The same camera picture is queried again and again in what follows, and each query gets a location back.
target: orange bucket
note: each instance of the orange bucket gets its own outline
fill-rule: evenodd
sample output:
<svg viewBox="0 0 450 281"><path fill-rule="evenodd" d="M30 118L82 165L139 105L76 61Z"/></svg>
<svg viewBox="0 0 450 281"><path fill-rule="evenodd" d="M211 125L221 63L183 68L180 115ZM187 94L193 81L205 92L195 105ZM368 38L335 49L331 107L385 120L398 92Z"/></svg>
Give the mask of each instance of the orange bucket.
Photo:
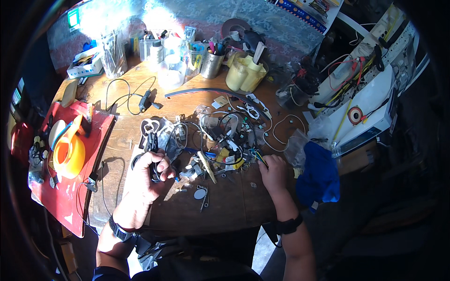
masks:
<svg viewBox="0 0 450 281"><path fill-rule="evenodd" d="M75 135L83 115L77 116L67 132L59 138L53 153L55 171L63 177L75 178L81 172L86 156L82 140Z"/></svg>

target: hand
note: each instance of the hand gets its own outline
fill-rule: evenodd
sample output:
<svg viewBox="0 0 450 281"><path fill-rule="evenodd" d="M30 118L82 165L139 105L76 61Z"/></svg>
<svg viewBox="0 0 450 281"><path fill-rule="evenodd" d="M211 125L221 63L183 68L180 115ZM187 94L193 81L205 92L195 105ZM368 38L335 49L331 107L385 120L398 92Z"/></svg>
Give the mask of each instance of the hand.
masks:
<svg viewBox="0 0 450 281"><path fill-rule="evenodd" d="M271 196L286 190L286 162L276 155L264 155L262 157L269 168L258 161L262 182Z"/></svg>
<svg viewBox="0 0 450 281"><path fill-rule="evenodd" d="M163 149L159 149L158 153L147 152L135 164L133 172L128 176L133 179L129 193L133 194L136 199L142 199L144 203L152 204L163 192L164 182L168 178L175 177L175 171L170 166L169 158L164 155ZM161 172L161 182L154 183L150 179L149 166L158 162L160 163L157 171Z"/></svg>

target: left hand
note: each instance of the left hand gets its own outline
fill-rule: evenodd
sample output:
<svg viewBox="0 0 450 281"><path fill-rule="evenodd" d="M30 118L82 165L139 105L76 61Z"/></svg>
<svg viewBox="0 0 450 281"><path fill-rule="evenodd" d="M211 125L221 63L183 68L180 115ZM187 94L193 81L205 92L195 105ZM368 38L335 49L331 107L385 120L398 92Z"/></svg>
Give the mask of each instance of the left hand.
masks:
<svg viewBox="0 0 450 281"><path fill-rule="evenodd" d="M158 163L157 170L161 172L161 182L154 183L150 179L149 166L151 163ZM129 193L133 194L135 199L142 199L144 203L152 204L164 190L164 182L168 178L175 177L175 171L170 166L170 161L163 149L158 153L147 152L137 161L133 172L128 175L132 177Z"/></svg>

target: wall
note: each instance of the wall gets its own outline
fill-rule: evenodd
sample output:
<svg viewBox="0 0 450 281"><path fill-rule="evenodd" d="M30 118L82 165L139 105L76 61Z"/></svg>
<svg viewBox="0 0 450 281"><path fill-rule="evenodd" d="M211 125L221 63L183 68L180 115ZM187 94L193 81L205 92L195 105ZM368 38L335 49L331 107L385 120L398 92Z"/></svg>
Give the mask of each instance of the wall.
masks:
<svg viewBox="0 0 450 281"><path fill-rule="evenodd" d="M65 71L85 42L101 32L126 23L132 28L172 29L183 34L184 26L197 27L196 39L221 37L221 26L240 18L258 33L266 34L271 54L282 61L297 62L322 41L304 21L264 0L92 0L79 7L81 29L69 33L67 14L47 31L50 56L56 70Z"/></svg>

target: wrist strap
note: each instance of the wrist strap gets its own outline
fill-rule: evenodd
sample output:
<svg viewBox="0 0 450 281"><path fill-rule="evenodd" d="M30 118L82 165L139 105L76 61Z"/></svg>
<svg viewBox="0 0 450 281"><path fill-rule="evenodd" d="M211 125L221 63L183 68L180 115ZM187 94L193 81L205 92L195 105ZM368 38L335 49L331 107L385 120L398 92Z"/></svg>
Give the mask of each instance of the wrist strap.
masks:
<svg viewBox="0 0 450 281"><path fill-rule="evenodd" d="M276 222L276 231L278 235L294 233L297 230L297 227L303 222L303 217L298 213L298 217L296 219L290 219L285 222Z"/></svg>
<svg viewBox="0 0 450 281"><path fill-rule="evenodd" d="M114 236L122 240L122 242L128 242L130 238L135 236L135 232L126 232L117 223L114 222L113 215L109 217L109 227L112 229Z"/></svg>

